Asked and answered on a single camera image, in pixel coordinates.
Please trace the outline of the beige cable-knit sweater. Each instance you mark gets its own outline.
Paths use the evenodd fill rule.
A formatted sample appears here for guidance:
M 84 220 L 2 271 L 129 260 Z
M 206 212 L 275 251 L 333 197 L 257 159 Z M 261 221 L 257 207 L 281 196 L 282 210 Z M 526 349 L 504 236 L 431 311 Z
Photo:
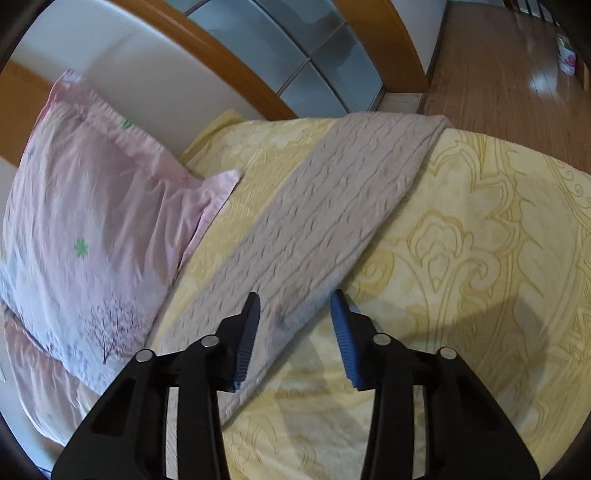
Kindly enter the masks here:
M 181 350 L 235 314 L 249 292 L 262 314 L 249 373 L 219 400 L 228 420 L 339 286 L 411 188 L 449 121 L 356 113 L 339 119 L 216 120 L 188 149 L 190 166 L 242 171 L 178 283 L 156 334 Z

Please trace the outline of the pink floral pillow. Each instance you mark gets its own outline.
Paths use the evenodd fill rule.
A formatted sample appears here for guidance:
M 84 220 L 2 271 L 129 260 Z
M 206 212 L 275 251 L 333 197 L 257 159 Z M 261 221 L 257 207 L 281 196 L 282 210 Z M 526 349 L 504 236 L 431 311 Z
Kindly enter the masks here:
M 12 183 L 1 298 L 96 393 L 140 350 L 236 185 L 192 175 L 78 73 L 53 85 Z

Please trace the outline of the white floral bag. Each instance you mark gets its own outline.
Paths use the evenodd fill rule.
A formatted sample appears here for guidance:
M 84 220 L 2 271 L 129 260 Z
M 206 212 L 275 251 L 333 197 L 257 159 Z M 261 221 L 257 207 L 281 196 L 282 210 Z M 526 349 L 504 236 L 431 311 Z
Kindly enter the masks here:
M 557 35 L 559 69 L 568 76 L 576 74 L 576 52 L 570 40 L 563 34 Z

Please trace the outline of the frosted glass sliding door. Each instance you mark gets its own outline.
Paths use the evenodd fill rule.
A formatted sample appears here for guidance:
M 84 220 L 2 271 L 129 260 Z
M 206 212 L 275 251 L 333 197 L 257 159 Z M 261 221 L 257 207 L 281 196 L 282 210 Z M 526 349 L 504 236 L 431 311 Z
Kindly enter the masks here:
M 384 83 L 332 1 L 176 1 L 298 117 L 374 110 Z

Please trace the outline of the wooden headboard frame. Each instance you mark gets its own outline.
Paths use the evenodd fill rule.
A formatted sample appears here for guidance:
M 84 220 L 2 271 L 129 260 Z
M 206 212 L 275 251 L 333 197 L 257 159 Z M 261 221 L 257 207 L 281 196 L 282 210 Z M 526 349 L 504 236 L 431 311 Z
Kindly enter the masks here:
M 235 54 L 168 2 L 3 2 L 2 157 L 19 163 L 52 84 L 68 70 L 176 154 L 228 109 L 253 119 L 298 118 Z M 332 2 L 383 80 L 377 107 L 388 93 L 427 91 L 424 62 L 391 2 Z

